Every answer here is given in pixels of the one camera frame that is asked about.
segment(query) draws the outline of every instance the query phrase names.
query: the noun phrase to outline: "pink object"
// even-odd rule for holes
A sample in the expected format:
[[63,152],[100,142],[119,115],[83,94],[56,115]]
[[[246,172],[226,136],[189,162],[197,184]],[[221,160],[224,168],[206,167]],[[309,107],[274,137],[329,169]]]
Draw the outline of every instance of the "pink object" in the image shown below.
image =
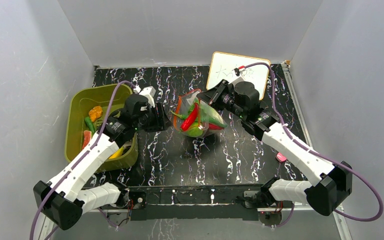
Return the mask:
[[282,153],[278,153],[277,155],[276,155],[276,159],[280,162],[280,163],[283,163],[283,162],[285,162],[286,160],[288,160],[284,155],[282,155]]

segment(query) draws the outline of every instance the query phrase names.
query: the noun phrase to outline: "white board with orange edge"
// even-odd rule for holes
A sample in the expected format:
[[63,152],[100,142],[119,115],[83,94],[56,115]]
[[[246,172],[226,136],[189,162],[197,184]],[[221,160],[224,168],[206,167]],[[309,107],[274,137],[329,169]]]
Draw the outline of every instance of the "white board with orange edge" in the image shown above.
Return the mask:
[[[267,59],[242,56],[226,52],[216,51],[212,54],[211,66],[209,68],[206,89],[214,88],[221,80],[227,80],[229,83],[237,79],[234,69],[240,66],[246,66],[253,63],[263,62],[270,66]],[[266,90],[267,78],[269,70],[264,65],[256,65],[243,71],[242,77],[254,84],[255,89],[259,92],[259,99],[262,100]]]

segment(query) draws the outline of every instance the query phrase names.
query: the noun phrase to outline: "plastic bin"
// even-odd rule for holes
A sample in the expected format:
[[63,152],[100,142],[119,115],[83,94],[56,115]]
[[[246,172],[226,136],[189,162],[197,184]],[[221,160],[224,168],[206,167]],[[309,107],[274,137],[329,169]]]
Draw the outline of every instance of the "plastic bin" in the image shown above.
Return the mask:
[[[102,122],[115,87],[116,84],[87,88],[78,92],[71,100],[64,149],[65,159],[69,163],[82,150],[84,140],[83,131],[89,130],[85,124],[84,118],[88,116],[89,110],[91,110],[93,107],[101,106],[103,110],[102,117],[96,120],[93,124],[96,127],[99,120]],[[118,88],[112,103],[111,112],[122,108],[127,97],[132,93],[132,90],[128,86],[121,85]],[[130,149],[124,155],[113,159],[107,159],[96,172],[99,173],[104,171],[129,168],[136,163],[138,154],[138,140],[135,134]]]

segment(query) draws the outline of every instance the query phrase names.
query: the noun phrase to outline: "plastic bag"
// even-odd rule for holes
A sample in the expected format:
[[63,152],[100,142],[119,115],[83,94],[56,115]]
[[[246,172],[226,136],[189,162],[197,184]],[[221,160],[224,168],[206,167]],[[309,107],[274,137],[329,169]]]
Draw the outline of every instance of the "plastic bag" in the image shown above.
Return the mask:
[[195,89],[179,96],[176,112],[173,112],[174,128],[193,138],[204,138],[228,126],[214,108],[197,98],[199,93],[201,90]]

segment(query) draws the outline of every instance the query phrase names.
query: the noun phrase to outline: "black marble table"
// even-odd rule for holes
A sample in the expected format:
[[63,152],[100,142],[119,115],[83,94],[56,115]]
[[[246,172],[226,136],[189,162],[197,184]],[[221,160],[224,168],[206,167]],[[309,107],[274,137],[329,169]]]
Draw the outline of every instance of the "black marble table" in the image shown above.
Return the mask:
[[[305,141],[293,99],[280,64],[272,66],[276,86],[276,108],[290,130]],[[97,69],[93,86],[128,80],[142,88],[153,86],[156,101],[162,102],[170,119],[178,97],[193,89],[205,90],[209,66],[172,66]],[[267,82],[264,103],[271,108],[272,83]],[[186,137],[173,127],[156,133],[138,134],[139,157],[127,169],[96,173],[89,187],[109,180],[127,186],[198,186],[263,184],[274,176],[286,180],[303,180],[304,176],[290,162],[279,163],[277,152],[249,135],[241,121],[224,111],[229,124],[220,134],[204,139]]]

